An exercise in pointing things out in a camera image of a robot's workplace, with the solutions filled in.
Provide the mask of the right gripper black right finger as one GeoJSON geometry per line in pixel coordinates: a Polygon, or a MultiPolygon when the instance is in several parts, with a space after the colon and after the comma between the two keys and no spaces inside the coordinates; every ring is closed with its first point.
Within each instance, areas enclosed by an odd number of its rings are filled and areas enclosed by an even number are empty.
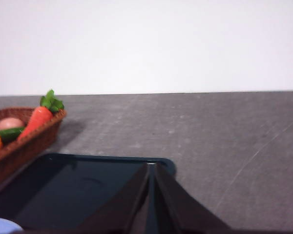
{"type": "Polygon", "coordinates": [[[219,234],[231,230],[228,224],[189,195],[160,164],[154,166],[154,188],[161,234],[219,234]]]}

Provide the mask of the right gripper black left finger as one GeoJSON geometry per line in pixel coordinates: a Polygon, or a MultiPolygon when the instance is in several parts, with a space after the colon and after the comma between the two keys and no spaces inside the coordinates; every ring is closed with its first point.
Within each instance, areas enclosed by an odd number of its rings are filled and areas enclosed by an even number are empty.
{"type": "Polygon", "coordinates": [[[149,166],[143,164],[107,203],[85,219],[73,234],[127,234],[147,196],[149,166]]]}

